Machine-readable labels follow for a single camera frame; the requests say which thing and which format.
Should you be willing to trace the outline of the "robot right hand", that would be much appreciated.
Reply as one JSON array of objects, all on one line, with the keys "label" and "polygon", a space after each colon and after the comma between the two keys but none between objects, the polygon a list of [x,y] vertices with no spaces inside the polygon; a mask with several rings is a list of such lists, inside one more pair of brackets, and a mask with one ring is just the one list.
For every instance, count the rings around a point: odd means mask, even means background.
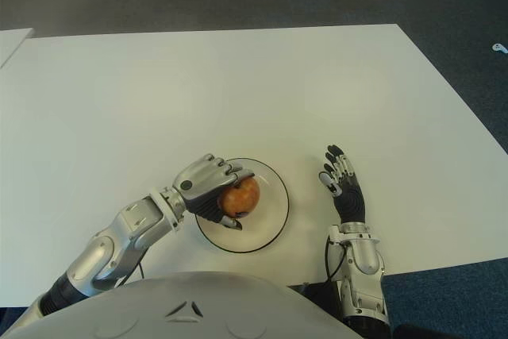
[{"label": "robot right hand", "polygon": [[350,160],[334,144],[327,147],[325,158],[327,162],[318,178],[332,195],[341,223],[365,223],[364,196]]}]

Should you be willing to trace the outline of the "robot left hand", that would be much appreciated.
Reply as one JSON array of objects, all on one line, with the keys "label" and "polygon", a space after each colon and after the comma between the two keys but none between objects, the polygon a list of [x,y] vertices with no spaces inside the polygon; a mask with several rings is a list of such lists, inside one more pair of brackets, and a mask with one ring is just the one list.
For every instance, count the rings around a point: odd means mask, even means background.
[{"label": "robot left hand", "polygon": [[242,230],[236,218],[221,210],[219,199],[228,187],[253,176],[253,171],[237,162],[206,154],[175,177],[172,189],[183,200],[186,211],[226,228]]}]

